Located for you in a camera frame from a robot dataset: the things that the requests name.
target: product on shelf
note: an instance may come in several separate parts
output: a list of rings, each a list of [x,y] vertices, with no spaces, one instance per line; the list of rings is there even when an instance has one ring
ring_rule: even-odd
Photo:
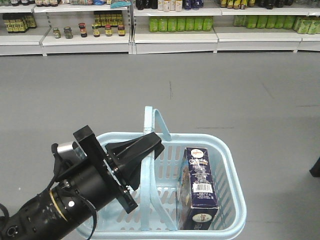
[[[63,31],[64,31],[64,37],[66,38],[66,39],[72,39],[74,36],[72,35],[72,29],[71,29],[71,27],[69,27],[69,26],[65,26],[64,28],[63,28]]]
[[[159,32],[167,32],[168,31],[168,18],[160,17],[158,19],[158,30],[159,30]]]
[[[55,39],[61,38],[61,33],[60,33],[59,28],[54,27],[52,31],[53,31],[53,36]]]
[[[276,22],[277,22],[277,16],[276,15],[269,15],[268,20],[265,25],[265,28],[266,29],[274,29]]]
[[[135,7],[138,10],[143,10],[144,9],[144,1],[143,0],[135,0]]]
[[[124,37],[126,35],[124,25],[118,25],[118,35],[119,35],[119,37]]]
[[[192,8],[192,0],[185,0],[184,1],[184,9],[190,10]]]
[[[179,16],[177,18],[176,30],[178,32],[184,32],[186,30],[186,18],[184,16]]]
[[[170,0],[163,0],[163,11],[170,12]]]
[[[284,27],[285,20],[286,20],[286,16],[284,16],[284,15],[276,16],[276,22],[275,22],[274,28],[275,29],[282,29]]]
[[[246,9],[248,6],[248,1],[247,0],[241,0],[241,4],[240,4],[240,9]]]
[[[285,5],[285,0],[275,0],[274,5],[277,8],[283,8]]]
[[[182,5],[183,5],[183,1],[182,0],[175,0],[175,11],[176,12],[181,12],[182,11]]]
[[[72,5],[92,5],[93,0],[70,0]]]
[[[238,10],[240,8],[241,0],[234,0],[233,9]]]
[[[44,6],[42,0],[35,0],[35,5],[39,8]]]
[[[99,31],[99,25],[98,24],[92,24],[92,30],[93,30],[93,36],[95,37],[95,38],[98,38],[98,37],[100,37],[100,31]]]
[[[176,32],[178,25],[178,19],[176,17],[169,17],[168,19],[168,32]]]
[[[149,32],[211,31],[212,16],[150,17]]]
[[[86,38],[88,36],[87,29],[86,29],[86,24],[84,22],[81,22],[78,25],[79,25],[81,37],[82,38]]]
[[[175,11],[176,10],[176,0],[171,0],[170,1],[170,11]]]
[[[164,10],[164,0],[158,0],[158,10],[159,11],[163,11]]]
[[[151,0],[144,0],[143,1],[143,7],[145,9],[150,9],[151,8]]]
[[[294,15],[287,15],[285,17],[284,23],[283,23],[283,28],[284,29],[292,29],[294,26],[296,20],[296,16]]]
[[[257,29],[265,29],[268,21],[267,15],[259,15],[258,21],[256,22]]]
[[[158,0],[151,0],[151,8],[152,9],[158,8]]]
[[[42,0],[42,4],[44,7],[50,7],[51,4],[50,4],[50,0]]]
[[[194,31],[202,31],[204,25],[204,18],[202,16],[196,16],[194,18]]]
[[[107,37],[111,37],[112,36],[112,28],[110,24],[105,25],[105,35]]]
[[[193,31],[195,28],[195,18],[192,16],[188,16],[185,19],[185,30],[186,31]]]
[[[246,16],[246,28],[247,29],[255,29],[258,22],[257,15],[248,15]]]
[[[28,29],[37,27],[32,13],[4,13],[2,15],[8,33],[25,33]]]

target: store shelf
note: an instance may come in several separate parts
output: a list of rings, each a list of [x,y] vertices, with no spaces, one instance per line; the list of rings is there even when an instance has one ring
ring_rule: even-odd
[[[219,39],[218,51],[293,51],[298,50],[300,34],[286,29],[247,29],[214,27]]]
[[[0,13],[33,13],[35,4],[28,6],[19,5],[19,6],[0,6]]]
[[[320,34],[300,34],[302,41],[298,50],[320,52]]]
[[[221,8],[222,15],[302,15],[307,16],[316,8],[301,7],[301,5],[293,4],[291,6],[275,7],[266,9],[264,7],[254,6],[247,9],[228,9]]]
[[[5,28],[0,28],[0,46],[39,45],[48,29],[37,27],[25,33],[8,33]]]
[[[72,5],[59,4],[58,6],[49,7],[35,7],[35,13],[65,13],[65,12],[91,12],[91,11],[113,11],[113,10],[127,10],[127,7],[111,8],[110,5]]]
[[[118,36],[117,29],[113,28],[113,35],[106,36],[104,29],[100,29],[100,37],[94,37],[92,30],[87,30],[87,37],[81,37],[80,33],[74,33],[72,39],[54,38],[52,32],[42,41],[44,54],[59,53],[108,53],[108,52],[129,52],[130,34]]]
[[[43,54],[41,41],[48,30],[48,27],[37,27],[25,33],[8,33],[0,28],[0,55]]]
[[[212,0],[205,1],[204,7],[198,10],[185,10],[182,11],[159,11],[157,9],[145,8],[138,10],[134,8],[134,15],[136,17],[147,17],[147,16],[221,16],[222,12],[220,7],[217,6]]]
[[[215,52],[218,38],[211,31],[149,32],[148,26],[136,27],[134,47],[137,54]]]

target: white bottle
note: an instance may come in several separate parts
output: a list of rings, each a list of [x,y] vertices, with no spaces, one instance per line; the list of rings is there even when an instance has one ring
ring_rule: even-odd
[[[176,10],[176,0],[171,0],[170,2],[170,11]]]
[[[164,0],[158,0],[158,10],[159,11],[164,10]]]
[[[170,12],[170,0],[163,0],[163,11]]]
[[[176,12],[182,11],[182,0],[175,0],[175,11]]]

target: glass jar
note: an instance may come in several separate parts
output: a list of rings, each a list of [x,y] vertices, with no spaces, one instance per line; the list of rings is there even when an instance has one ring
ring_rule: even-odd
[[[82,38],[86,38],[88,36],[86,24],[84,22],[79,23],[80,34]]]
[[[107,37],[111,37],[112,36],[112,28],[110,24],[105,25],[105,35]]]
[[[60,33],[59,28],[57,28],[57,27],[53,28],[53,36],[54,36],[55,39],[61,38],[61,33]]]
[[[125,26],[124,25],[118,25],[118,35],[120,37],[123,37],[126,35]]]
[[[92,24],[92,30],[93,30],[93,36],[95,38],[100,37],[100,31],[99,31],[99,25],[98,24]]]
[[[66,39],[72,39],[74,36],[72,35],[71,27],[66,26],[63,28],[64,30],[64,36]]]

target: robotic arm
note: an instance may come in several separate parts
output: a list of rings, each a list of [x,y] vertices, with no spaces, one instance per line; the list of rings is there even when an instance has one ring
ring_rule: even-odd
[[[85,126],[74,134],[77,142],[53,144],[54,177],[45,190],[9,217],[0,204],[0,240],[59,240],[117,199],[127,213],[138,205],[130,194],[140,184],[141,161],[164,150],[154,132],[126,142],[108,143],[103,150]]]

